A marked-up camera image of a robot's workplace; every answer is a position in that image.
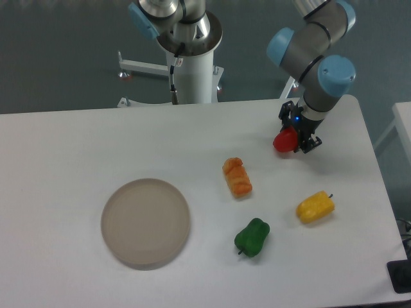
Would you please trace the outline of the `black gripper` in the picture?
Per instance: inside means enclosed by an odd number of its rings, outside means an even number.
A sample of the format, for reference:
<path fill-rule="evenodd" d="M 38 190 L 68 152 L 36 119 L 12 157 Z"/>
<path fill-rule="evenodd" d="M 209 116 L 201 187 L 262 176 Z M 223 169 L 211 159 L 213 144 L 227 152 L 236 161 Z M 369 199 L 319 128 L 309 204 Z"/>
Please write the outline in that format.
<path fill-rule="evenodd" d="M 326 115 L 326 112 L 318 112 L 307 104 L 294 104 L 291 100 L 282 104 L 279 111 L 281 129 L 292 126 L 297 132 L 298 145 L 294 149 L 295 153 L 301 151 L 306 154 L 322 144 L 315 132 Z"/>

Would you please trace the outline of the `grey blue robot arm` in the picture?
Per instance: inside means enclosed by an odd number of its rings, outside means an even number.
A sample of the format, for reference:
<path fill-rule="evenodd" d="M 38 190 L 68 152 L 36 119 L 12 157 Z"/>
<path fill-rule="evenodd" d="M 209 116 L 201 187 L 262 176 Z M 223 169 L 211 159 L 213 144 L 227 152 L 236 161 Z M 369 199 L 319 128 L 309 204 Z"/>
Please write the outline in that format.
<path fill-rule="evenodd" d="M 267 56 L 303 86 L 304 92 L 298 102 L 288 101 L 281 106 L 282 127 L 273 146 L 280 153 L 308 153 L 321 145 L 316 129 L 356 78 L 348 58 L 325 55 L 354 26 L 356 14 L 347 1 L 293 4 L 306 24 L 299 31 L 279 30 L 268 43 Z"/>

